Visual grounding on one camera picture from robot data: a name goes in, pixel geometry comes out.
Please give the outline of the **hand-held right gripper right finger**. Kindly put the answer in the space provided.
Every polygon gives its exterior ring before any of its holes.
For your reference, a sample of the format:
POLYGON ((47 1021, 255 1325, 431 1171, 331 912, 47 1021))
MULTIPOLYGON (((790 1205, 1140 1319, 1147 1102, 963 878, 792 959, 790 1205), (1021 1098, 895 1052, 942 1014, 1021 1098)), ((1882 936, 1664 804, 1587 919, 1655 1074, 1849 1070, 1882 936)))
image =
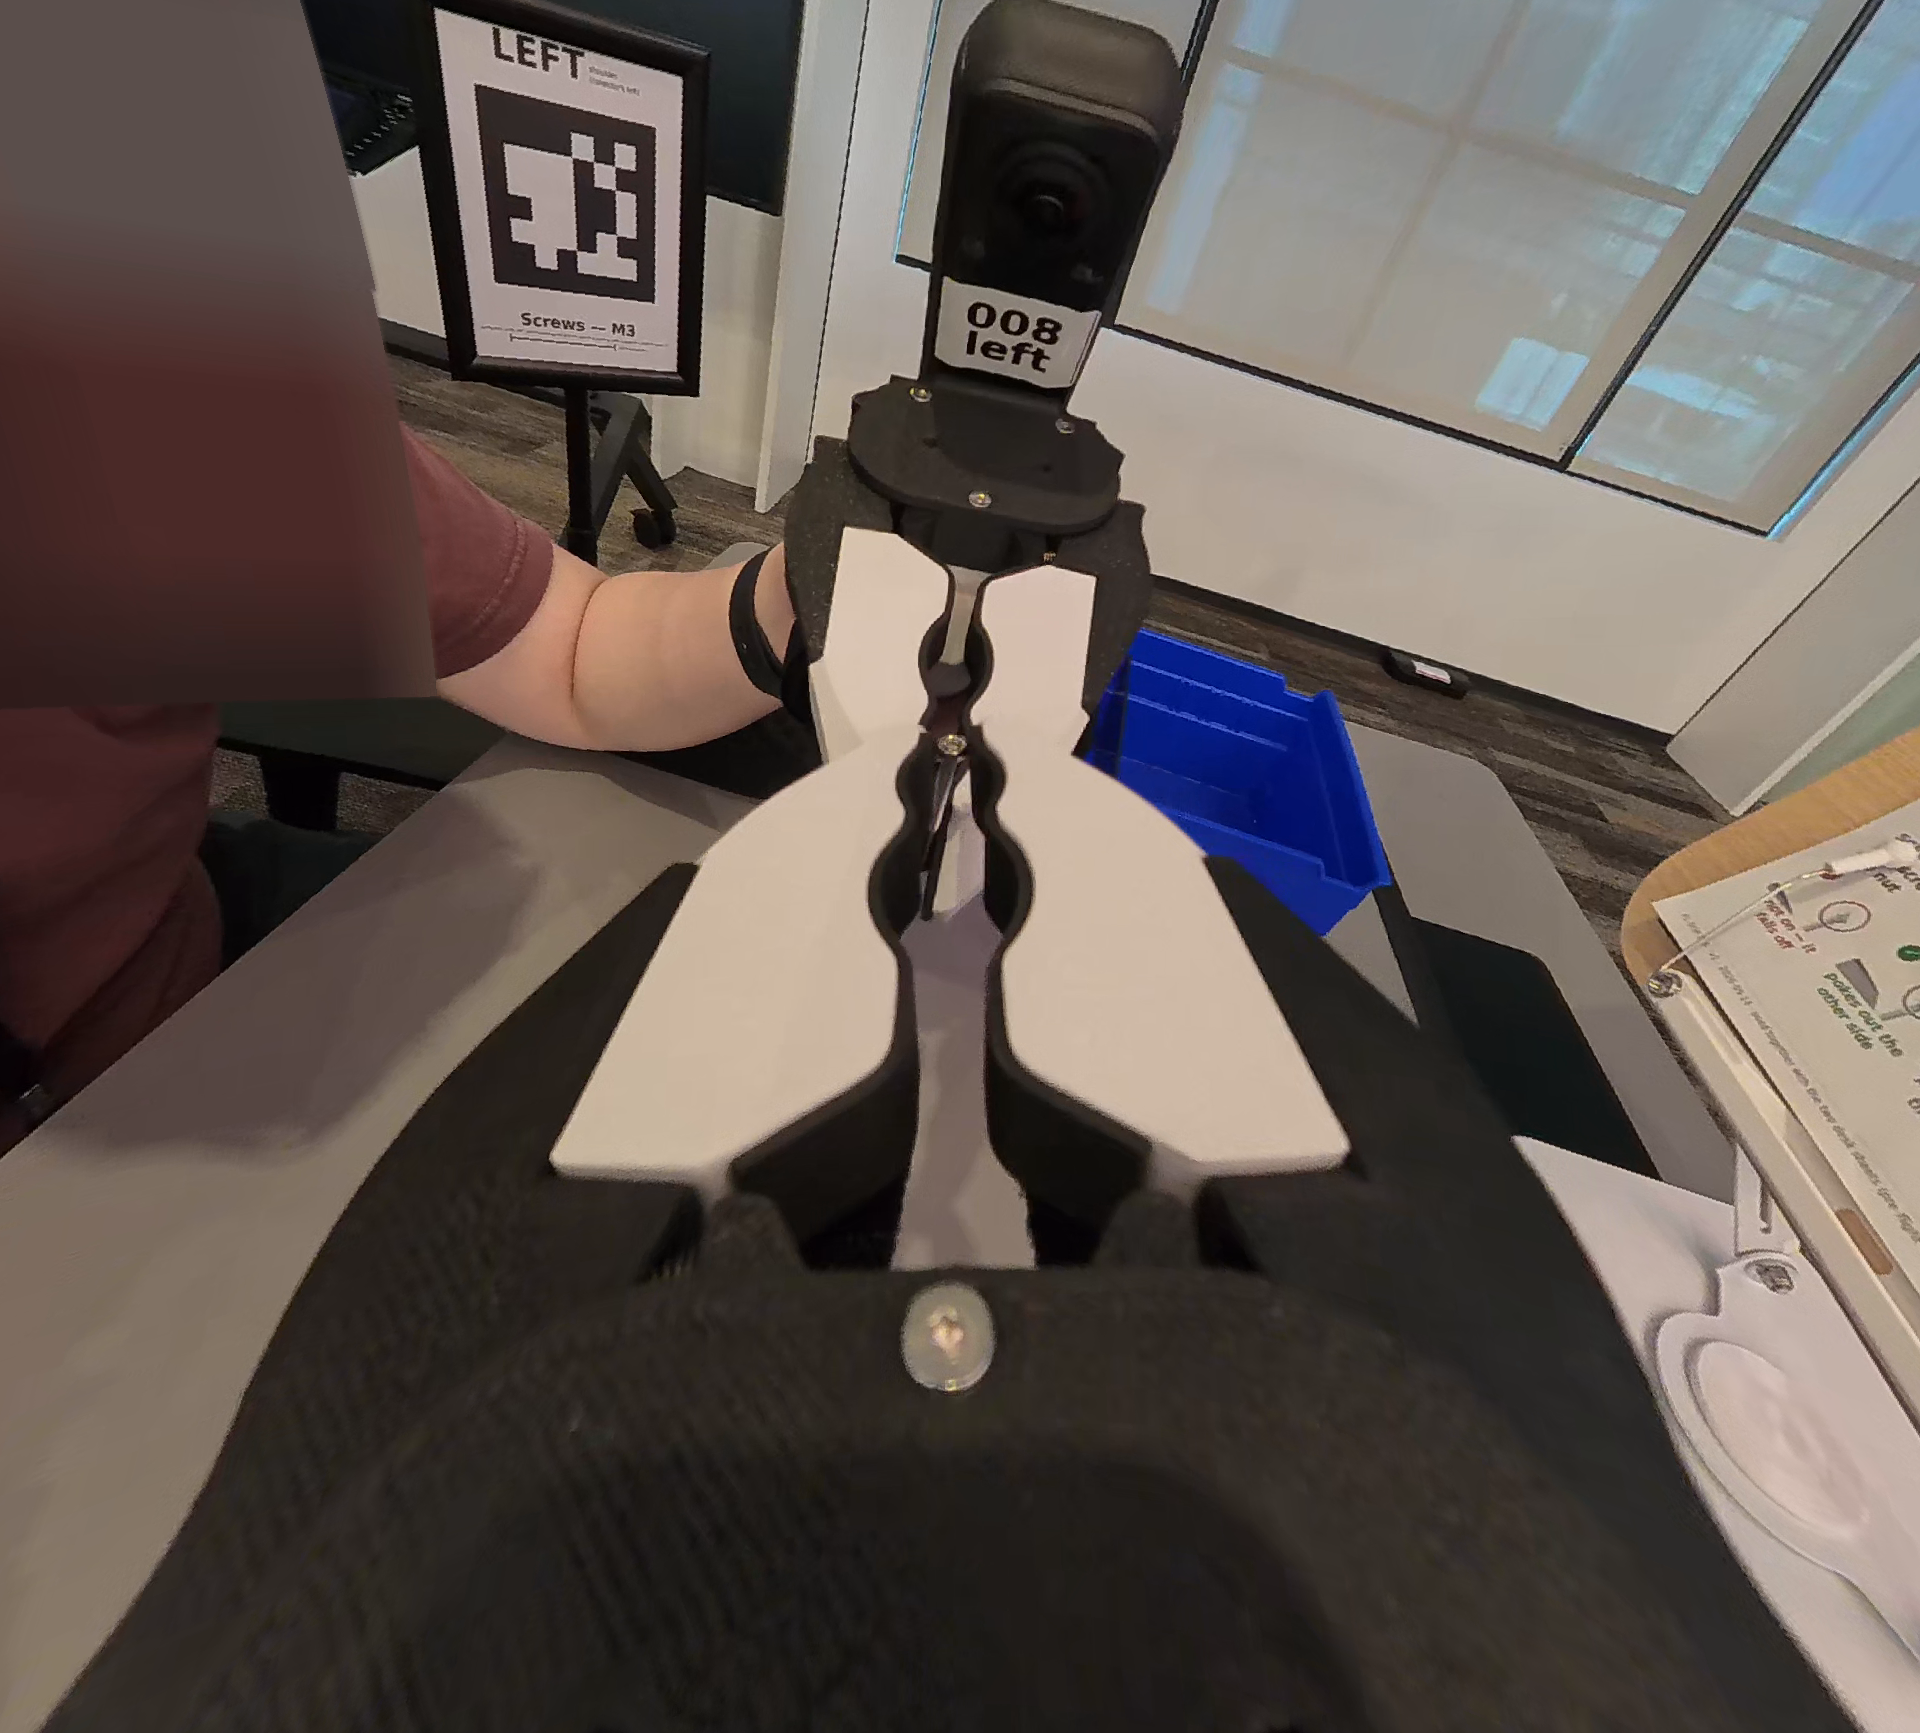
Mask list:
POLYGON ((1299 919, 1051 723, 977 716, 966 741, 982 882, 961 1030, 1023 1265, 1092 1263, 1139 1196, 1342 1171, 1351 1132, 1237 905, 1299 919))

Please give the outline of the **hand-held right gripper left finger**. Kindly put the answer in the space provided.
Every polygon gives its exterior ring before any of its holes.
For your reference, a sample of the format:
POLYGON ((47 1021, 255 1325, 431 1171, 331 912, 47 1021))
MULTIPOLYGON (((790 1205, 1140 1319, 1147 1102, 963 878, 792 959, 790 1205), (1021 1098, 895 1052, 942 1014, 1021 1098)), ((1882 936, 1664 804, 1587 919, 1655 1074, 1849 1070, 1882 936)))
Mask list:
POLYGON ((689 873, 565 1121, 582 1183, 762 1196, 824 1269, 898 1259, 920 1114, 915 977, 940 753, 886 728, 784 787, 689 873))

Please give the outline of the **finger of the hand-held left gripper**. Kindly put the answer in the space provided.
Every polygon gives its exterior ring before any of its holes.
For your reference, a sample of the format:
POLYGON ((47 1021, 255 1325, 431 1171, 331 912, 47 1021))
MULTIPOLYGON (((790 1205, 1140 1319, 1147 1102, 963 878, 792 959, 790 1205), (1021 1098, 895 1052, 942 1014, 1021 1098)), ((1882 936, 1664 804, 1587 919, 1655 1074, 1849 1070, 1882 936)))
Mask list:
POLYGON ((925 645, 949 638, 953 575, 890 531, 849 526, 837 550, 823 652, 809 693, 823 760, 925 728, 925 645))
POLYGON ((1090 727, 1084 704, 1096 580, 1072 569, 988 578, 975 603, 988 674, 973 730, 996 754, 1045 745, 1071 754, 1090 727))

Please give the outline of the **silver bolt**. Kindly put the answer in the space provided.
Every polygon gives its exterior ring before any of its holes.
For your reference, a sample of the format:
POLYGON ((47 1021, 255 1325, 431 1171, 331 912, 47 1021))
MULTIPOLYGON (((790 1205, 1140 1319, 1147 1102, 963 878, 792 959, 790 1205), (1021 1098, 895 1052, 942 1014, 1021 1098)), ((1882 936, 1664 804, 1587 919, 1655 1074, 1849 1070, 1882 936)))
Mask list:
POLYGON ((918 917, 923 921, 933 921, 940 908, 940 890, 942 890, 944 869, 949 862, 949 838, 953 829, 956 793, 964 780, 964 775, 969 773, 969 753, 958 760, 949 760, 939 753, 939 749, 935 750, 936 753, 933 760, 933 780, 930 780, 930 794, 928 794, 928 808, 926 808, 923 882, 920 882, 920 905, 918 905, 918 917))

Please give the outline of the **blue divided plastic bin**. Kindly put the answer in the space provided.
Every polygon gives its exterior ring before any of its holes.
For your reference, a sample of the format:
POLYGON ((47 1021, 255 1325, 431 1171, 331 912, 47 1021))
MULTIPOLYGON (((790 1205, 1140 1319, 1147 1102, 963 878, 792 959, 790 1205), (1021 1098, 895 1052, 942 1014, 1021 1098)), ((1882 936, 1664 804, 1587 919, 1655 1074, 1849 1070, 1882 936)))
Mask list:
POLYGON ((1142 630, 1092 721, 1086 759, 1209 857, 1237 860, 1329 935, 1392 885, 1370 793, 1333 693, 1142 630))

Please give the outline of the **person's left forearm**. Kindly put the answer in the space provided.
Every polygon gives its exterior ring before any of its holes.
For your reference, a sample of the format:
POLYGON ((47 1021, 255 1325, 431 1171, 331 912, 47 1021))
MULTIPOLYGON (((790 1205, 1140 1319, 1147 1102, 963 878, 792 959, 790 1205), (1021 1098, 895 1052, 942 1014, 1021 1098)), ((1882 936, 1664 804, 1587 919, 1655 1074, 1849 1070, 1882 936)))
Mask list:
POLYGON ((555 550, 532 616, 437 693, 569 750, 670 753, 731 735, 780 709, 735 650, 729 601, 743 563, 605 575, 555 550))

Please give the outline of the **black wrist band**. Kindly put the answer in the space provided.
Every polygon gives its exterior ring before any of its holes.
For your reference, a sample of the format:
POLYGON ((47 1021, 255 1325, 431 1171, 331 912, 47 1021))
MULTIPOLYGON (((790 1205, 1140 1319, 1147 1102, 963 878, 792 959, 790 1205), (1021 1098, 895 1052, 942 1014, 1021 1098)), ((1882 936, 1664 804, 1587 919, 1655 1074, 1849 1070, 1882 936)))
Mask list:
POLYGON ((758 695, 787 698, 797 614, 780 544, 753 553, 733 577, 729 621, 736 660, 758 695))

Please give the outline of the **black wrist rest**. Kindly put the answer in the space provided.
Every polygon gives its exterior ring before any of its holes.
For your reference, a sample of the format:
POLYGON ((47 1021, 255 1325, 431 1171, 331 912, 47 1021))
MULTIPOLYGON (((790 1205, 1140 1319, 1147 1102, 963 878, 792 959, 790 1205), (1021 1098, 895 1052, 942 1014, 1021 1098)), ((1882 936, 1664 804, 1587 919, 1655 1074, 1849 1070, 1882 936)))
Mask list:
POLYGON ((769 712, 744 728, 696 746, 638 759, 653 769, 755 802, 769 800, 823 764, 812 727, 787 710, 769 712))

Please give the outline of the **black sign stand legs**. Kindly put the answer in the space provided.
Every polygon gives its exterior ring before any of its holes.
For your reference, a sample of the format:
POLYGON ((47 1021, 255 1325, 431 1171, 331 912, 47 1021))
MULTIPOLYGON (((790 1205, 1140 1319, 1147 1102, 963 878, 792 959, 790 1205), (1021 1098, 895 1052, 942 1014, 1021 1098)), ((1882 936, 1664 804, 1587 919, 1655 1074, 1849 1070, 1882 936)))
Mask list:
POLYGON ((566 520, 558 542, 594 567, 621 484, 637 491, 637 544, 658 550, 678 536, 678 502, 654 461, 654 421, 637 392, 594 392, 571 382, 563 390, 566 520))

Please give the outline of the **large window with blinds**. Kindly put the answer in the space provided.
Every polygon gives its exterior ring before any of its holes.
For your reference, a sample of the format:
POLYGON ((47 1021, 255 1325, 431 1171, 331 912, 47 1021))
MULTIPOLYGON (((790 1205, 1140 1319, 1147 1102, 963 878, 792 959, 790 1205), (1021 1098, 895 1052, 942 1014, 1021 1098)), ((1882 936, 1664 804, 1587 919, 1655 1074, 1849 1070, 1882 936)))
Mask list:
POLYGON ((1917 0, 1071 1, 1191 85, 1123 329, 1761 535, 1911 389, 1917 0))

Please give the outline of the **framed fiducial marker sign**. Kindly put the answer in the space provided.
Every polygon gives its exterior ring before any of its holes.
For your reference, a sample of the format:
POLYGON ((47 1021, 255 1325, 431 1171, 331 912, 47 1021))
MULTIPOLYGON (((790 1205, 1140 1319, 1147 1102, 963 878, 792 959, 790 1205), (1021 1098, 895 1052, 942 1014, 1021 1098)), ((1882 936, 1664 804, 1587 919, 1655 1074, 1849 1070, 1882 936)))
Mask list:
POLYGON ((694 399, 711 51, 548 0, 401 0, 458 379, 694 399))

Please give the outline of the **instruction sheet on stand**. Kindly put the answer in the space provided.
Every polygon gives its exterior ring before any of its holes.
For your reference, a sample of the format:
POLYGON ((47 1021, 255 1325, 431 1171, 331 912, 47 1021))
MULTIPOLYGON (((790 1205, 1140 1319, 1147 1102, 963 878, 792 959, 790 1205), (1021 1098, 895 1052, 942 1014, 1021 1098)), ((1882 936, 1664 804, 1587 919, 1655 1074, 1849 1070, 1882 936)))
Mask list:
POLYGON ((1700 1078, 1716 1122, 1758 1175, 1766 1196, 1780 1203, 1798 1244, 1847 1308, 1870 1339, 1895 1352, 1901 1377, 1917 1373, 1917 1286, 1895 1271, 1882 1243, 1850 1212, 1813 1136, 1730 1030, 1693 964, 1682 963, 1682 990, 1673 999, 1655 999, 1643 982, 1678 953, 1659 903, 1853 834, 1917 804, 1917 797, 1919 745, 1911 730, 1670 857, 1643 882, 1623 922, 1628 972, 1700 1078))

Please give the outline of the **white stand base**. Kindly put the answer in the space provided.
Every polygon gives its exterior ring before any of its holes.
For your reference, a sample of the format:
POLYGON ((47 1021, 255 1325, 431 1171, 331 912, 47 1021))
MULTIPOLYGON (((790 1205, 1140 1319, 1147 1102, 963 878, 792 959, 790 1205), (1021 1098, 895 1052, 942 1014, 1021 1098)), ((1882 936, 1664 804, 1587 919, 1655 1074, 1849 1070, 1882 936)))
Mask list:
POLYGON ((1859 1729, 1919 1727, 1919 1440, 1773 1201, 1518 1138, 1639 1350, 1693 1485, 1859 1729))

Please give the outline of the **person's maroon shirt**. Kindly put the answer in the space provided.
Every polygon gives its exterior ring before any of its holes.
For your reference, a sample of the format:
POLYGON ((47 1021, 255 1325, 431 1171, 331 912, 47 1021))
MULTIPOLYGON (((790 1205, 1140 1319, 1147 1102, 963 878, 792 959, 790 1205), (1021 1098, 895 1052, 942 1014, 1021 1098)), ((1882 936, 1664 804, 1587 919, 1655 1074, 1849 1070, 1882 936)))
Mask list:
MULTIPOLYGON (((558 547, 402 433, 440 676, 536 614, 558 547)), ((203 860, 220 709, 4 709, 4 1145, 73 1098, 224 966, 203 860)))

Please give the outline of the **black laptop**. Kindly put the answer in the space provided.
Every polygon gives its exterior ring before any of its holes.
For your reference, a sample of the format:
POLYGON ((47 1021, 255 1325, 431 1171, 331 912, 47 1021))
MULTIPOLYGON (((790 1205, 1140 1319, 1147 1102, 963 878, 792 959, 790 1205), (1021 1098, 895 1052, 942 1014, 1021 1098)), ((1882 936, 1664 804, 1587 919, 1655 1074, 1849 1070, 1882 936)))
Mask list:
POLYGON ((418 146, 417 99, 409 89, 336 66, 321 72, 351 173, 368 176, 418 146))

